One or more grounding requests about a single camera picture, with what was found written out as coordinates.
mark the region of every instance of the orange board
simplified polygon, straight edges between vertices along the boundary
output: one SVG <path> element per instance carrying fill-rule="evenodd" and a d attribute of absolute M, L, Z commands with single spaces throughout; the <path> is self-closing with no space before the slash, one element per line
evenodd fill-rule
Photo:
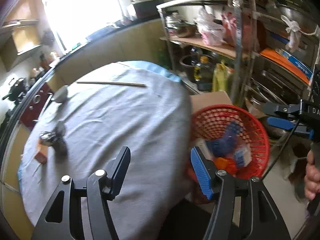
<path fill-rule="evenodd" d="M 295 65 L 293 65 L 289 60 L 287 60 L 285 57 L 279 55 L 276 53 L 273 49 L 264 49 L 260 52 L 260 54 L 264 57 L 267 57 L 271 59 L 272 61 L 278 63 L 279 65 L 285 67 L 287 70 L 289 70 L 291 73 L 295 74 L 298 78 L 300 78 L 303 82 L 306 84 L 309 84 L 309 80 L 307 76 L 298 69 Z"/>

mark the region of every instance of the red plastic basket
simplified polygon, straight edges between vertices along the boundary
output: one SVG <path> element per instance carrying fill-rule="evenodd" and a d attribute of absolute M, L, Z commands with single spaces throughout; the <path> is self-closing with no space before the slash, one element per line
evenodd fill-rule
<path fill-rule="evenodd" d="M 249 179 L 252 176 L 261 177 L 269 160 L 268 135 L 259 120 L 242 108 L 232 105 L 214 105 L 195 112 L 191 121 L 191 140 L 200 137 L 205 140 L 220 138 L 231 121 L 243 128 L 239 136 L 250 144 L 252 156 L 249 165 L 241 168 L 236 173 L 236 177 L 241 179 Z M 192 168 L 188 169 L 188 175 L 197 182 Z"/>

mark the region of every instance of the chopstick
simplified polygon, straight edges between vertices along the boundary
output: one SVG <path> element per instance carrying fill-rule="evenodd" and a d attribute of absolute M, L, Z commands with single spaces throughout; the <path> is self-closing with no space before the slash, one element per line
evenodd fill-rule
<path fill-rule="evenodd" d="M 124 86 L 135 86 L 135 87 L 146 87 L 146 84 L 143 83 L 134 83 L 134 82 L 118 82 L 118 81 L 76 81 L 78 84 L 109 84 L 109 85 L 124 85 Z"/>

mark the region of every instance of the table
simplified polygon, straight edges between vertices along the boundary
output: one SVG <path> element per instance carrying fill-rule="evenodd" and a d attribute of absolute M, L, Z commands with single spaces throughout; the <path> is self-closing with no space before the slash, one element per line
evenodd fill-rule
<path fill-rule="evenodd" d="M 129 62 L 103 66 L 80 80 L 137 82 L 147 87 L 73 83 L 68 101 L 48 107 L 22 156 L 26 213 L 36 225 L 63 175 L 86 178 L 128 146 L 131 163 L 119 196 L 108 202 L 110 213 L 119 239 L 156 239 L 169 210 L 190 190 L 184 175 L 189 158 L 188 93 L 179 82 Z M 48 163 L 41 165 L 33 158 L 39 133 L 52 131 L 59 120 L 66 127 L 68 157 L 59 158 L 50 147 Z M 92 239 L 85 203 L 83 199 L 84 234 Z"/>

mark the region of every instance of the bottle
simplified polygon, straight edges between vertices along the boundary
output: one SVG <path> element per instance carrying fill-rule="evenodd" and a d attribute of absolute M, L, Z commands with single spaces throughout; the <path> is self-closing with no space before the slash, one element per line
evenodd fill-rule
<path fill-rule="evenodd" d="M 199 57 L 203 54 L 202 49 L 198 47 L 192 47 L 190 50 L 191 55 L 191 65 L 195 66 L 199 61 Z"/>
<path fill-rule="evenodd" d="M 209 58 L 202 55 L 194 68 L 194 78 L 200 91 L 211 91 L 213 70 Z"/>
<path fill-rule="evenodd" d="M 226 91 L 228 90 L 228 67 L 222 60 L 221 63 L 217 63 L 214 69 L 212 92 Z"/>

